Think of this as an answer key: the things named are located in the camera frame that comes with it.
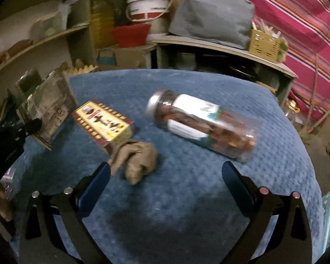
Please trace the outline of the person's hand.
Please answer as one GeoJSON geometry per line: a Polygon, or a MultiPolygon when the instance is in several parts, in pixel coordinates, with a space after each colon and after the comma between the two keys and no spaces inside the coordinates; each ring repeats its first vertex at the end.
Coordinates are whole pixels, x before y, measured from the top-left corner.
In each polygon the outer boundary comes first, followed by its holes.
{"type": "Polygon", "coordinates": [[[0,215],[5,221],[10,222],[13,218],[9,207],[9,200],[5,193],[4,186],[0,183],[0,215]]]}

